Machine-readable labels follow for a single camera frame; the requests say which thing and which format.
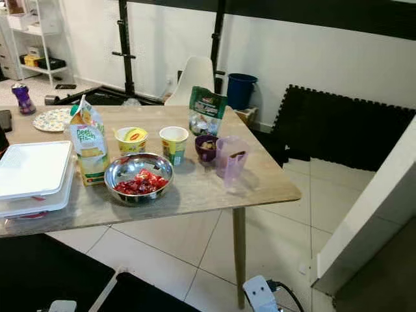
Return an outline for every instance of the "purple bowl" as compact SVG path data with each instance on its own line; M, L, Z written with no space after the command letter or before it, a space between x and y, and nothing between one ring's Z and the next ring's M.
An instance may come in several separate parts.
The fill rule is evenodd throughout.
M217 140L218 138L213 135L200 135L195 138L195 150L202 161L208 163L210 161L213 161L216 156L216 149L201 148L202 143L206 141L216 142Z

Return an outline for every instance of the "white container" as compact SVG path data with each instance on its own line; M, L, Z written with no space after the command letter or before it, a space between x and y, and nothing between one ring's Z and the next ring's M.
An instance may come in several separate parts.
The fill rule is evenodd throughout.
M38 21L38 16L31 14L10 14L7 16L8 25L18 31L26 31L30 24Z
M71 148L70 141L9 146L0 160L0 200L58 192Z
M27 54L33 57L45 57L43 47L27 47Z
M42 200L31 197L0 200L0 218L16 218L65 208L70 200L74 173L75 165L73 161L70 161L61 190L55 194L44 196Z
M51 33L58 33L59 32L59 24L54 19L45 19L42 20L42 28L43 34L51 34ZM33 34L42 34L42 29L40 28L40 24L33 23L27 27L27 30Z

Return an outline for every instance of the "plate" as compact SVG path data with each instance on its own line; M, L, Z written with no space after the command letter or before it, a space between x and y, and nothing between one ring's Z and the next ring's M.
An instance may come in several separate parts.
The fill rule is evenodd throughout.
M71 121L71 109L54 109L43 112L33 120L33 126L41 131L63 132L65 124Z

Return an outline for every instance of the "green bag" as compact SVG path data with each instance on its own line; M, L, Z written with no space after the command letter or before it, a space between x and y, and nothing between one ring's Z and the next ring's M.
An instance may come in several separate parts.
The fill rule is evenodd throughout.
M226 96L194 86L189 101L189 130L194 135L216 135L226 106Z

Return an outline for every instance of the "black foam mat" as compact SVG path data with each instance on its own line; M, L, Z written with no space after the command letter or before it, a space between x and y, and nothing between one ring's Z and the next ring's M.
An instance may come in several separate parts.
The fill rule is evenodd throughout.
M198 312L199 310L130 273L121 273L117 275L116 286L98 311Z
M77 312L88 311L114 275L45 234L0 239L0 251L1 312L35 312L54 300L75 300Z

